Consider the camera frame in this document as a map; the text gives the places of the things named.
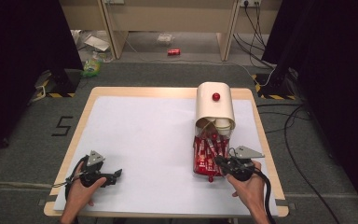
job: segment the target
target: gray carpet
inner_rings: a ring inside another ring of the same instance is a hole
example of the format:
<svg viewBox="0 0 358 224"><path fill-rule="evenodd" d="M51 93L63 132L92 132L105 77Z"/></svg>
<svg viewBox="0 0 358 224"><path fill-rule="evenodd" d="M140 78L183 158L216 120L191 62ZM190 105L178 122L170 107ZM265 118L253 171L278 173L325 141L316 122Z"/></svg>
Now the gray carpet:
<svg viewBox="0 0 358 224"><path fill-rule="evenodd" d="M265 70L249 68L251 74ZM49 194L62 164L66 149L76 129L92 88L97 86L198 87L205 81L226 82L232 88L252 90L267 133L269 147L290 204L288 217L276 218L278 223L334 223L321 200L301 177L286 148L283 126L301 101L266 100L258 98L252 79L237 65L180 63L104 63L97 77L83 78L74 98L45 98L31 104L8 137L9 146L0 148L0 182L43 184L40 189L0 186L0 223L55 223L46 217L43 201ZM66 136L57 129L71 126ZM341 223L358 223L358 196L342 168L329 158L329 153L305 110L296 114L287 130L288 144L303 174L330 205ZM112 223L112 218L82 217L82 223ZM240 223L252 223L241 219Z"/></svg>

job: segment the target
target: handheld controller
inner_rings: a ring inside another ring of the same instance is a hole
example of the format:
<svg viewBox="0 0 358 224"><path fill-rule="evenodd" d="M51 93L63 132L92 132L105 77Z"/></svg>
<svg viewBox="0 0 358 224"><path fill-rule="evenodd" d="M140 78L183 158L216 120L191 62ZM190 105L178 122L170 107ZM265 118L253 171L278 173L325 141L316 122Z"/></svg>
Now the handheld controller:
<svg viewBox="0 0 358 224"><path fill-rule="evenodd" d="M109 185L115 185L117 179L121 176L122 169L114 172L113 174L102 174L101 168L103 166L104 157L96 151L86 155L85 161L81 168L80 181L84 187L89 187L95 183L99 178L106 177L106 181L103 183L101 188Z"/></svg>
<svg viewBox="0 0 358 224"><path fill-rule="evenodd" d="M220 167L224 175L231 174L240 181L248 180L255 170L255 165L251 159L238 159L235 157L227 159L222 156L216 156L214 162Z"/></svg>

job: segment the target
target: small red object on floor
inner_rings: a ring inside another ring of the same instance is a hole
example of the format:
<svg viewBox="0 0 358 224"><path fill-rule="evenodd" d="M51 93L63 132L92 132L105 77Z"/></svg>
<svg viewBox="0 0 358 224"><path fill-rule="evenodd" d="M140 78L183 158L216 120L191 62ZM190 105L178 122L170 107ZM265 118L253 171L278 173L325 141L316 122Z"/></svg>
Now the small red object on floor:
<svg viewBox="0 0 358 224"><path fill-rule="evenodd" d="M180 49L168 49L168 56L180 55Z"/></svg>

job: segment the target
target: black curtain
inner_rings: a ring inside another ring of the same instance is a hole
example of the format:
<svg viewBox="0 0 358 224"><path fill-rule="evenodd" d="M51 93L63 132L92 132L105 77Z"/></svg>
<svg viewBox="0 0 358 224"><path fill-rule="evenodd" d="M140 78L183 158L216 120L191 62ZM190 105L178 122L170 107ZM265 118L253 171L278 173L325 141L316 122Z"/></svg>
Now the black curtain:
<svg viewBox="0 0 358 224"><path fill-rule="evenodd" d="M263 58L298 71L306 104L358 192L358 2L314 2L318 13L297 40L301 47L284 58L306 3L283 0Z"/></svg>
<svg viewBox="0 0 358 224"><path fill-rule="evenodd" d="M64 68L82 69L82 63L59 1L0 1L0 140L20 118L38 77Z"/></svg>

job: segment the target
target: person's arm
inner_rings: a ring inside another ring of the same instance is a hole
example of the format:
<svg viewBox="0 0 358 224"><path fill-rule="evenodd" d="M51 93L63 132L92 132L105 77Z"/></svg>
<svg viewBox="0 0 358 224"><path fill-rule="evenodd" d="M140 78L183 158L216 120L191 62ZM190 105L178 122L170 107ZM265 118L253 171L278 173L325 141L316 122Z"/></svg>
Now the person's arm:
<svg viewBox="0 0 358 224"><path fill-rule="evenodd" d="M80 168L83 165L81 162L76 169L76 174L80 173ZM61 224L70 224L72 223L77 213L86 206L88 203L90 206L93 206L94 203L91 199L94 192L106 181L105 177L102 177L95 181L93 185L86 188L82 185L79 178L76 178L72 183L71 189L69 190L68 198L66 200L65 207L63 209L60 223Z"/></svg>
<svg viewBox="0 0 358 224"><path fill-rule="evenodd" d="M261 170L261 163L253 161L255 168ZM255 223L265 224L269 223L265 207L264 207L264 180L256 174L247 181L241 182L232 175L226 175L228 182L236 190L232 196L240 197L241 201L251 212L251 216Z"/></svg>

